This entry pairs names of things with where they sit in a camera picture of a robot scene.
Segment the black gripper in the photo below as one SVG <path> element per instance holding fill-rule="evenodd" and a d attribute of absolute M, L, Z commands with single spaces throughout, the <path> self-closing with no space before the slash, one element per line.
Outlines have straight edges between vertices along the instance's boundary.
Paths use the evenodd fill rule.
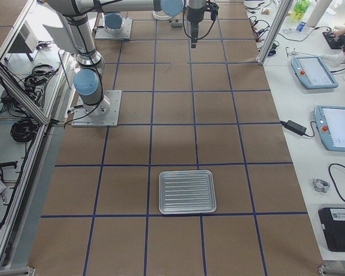
<path fill-rule="evenodd" d="M 204 19 L 205 8 L 193 9 L 187 7 L 187 20 L 190 22 L 191 48 L 196 48 L 198 42 L 198 24 Z"/>

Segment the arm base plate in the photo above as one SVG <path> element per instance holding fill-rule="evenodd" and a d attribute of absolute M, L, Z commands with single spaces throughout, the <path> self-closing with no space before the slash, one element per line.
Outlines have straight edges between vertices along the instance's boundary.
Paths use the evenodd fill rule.
<path fill-rule="evenodd" d="M 77 104 L 82 107 L 74 111 L 74 120 L 71 125 L 74 127 L 116 127 L 120 114 L 122 91 L 104 90 L 103 94 L 103 101 L 93 112 L 91 111 L 94 106 L 84 106 L 79 96 Z"/>
<path fill-rule="evenodd" d="M 132 21 L 131 18 L 123 18 L 121 26 L 113 29 L 108 28 L 102 18 L 95 29 L 94 38 L 96 40 L 130 40 Z"/>

